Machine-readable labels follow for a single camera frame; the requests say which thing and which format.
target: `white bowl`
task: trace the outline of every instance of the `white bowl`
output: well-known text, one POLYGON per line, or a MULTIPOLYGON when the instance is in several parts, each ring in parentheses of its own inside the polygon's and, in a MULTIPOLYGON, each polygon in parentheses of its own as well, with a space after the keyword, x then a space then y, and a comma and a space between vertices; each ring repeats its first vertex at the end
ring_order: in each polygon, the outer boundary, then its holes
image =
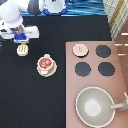
POLYGON ((99 87, 87 87, 76 98, 76 112, 80 119, 94 128, 105 127, 115 116, 112 97, 99 87))

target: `stove burner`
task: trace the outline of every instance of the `stove burner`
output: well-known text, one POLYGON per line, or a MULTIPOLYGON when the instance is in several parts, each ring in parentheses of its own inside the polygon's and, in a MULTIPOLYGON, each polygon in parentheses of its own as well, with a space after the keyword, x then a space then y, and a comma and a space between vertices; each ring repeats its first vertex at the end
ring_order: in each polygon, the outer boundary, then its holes
POLYGON ((86 62, 79 62, 75 66, 75 72, 79 76, 82 76, 82 77, 87 76, 89 75, 90 71, 91 71, 91 68, 89 64, 87 64, 86 62))
POLYGON ((111 49, 106 45, 99 45, 96 48, 96 54, 102 58, 106 58, 111 55, 111 49))
POLYGON ((102 62, 98 66, 100 74, 103 76, 112 76, 115 72, 114 66, 109 62, 102 62))

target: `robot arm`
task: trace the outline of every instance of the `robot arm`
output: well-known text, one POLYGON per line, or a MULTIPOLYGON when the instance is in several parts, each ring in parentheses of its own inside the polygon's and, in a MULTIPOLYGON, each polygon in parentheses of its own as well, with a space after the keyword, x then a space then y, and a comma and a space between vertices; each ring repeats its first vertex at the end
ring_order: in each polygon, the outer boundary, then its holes
POLYGON ((44 10, 44 0, 14 0, 21 12, 39 15, 44 10))

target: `black table surface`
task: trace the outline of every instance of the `black table surface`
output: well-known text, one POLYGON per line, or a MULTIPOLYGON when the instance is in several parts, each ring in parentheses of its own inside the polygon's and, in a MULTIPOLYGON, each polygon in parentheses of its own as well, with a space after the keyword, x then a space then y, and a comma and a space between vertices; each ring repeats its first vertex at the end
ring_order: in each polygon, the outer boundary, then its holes
POLYGON ((0 51, 0 128, 66 128, 67 41, 111 41, 107 16, 24 17, 37 25, 40 38, 30 40, 29 54, 19 57, 18 44, 4 42, 0 51), (48 78, 37 61, 50 54, 58 66, 48 78))

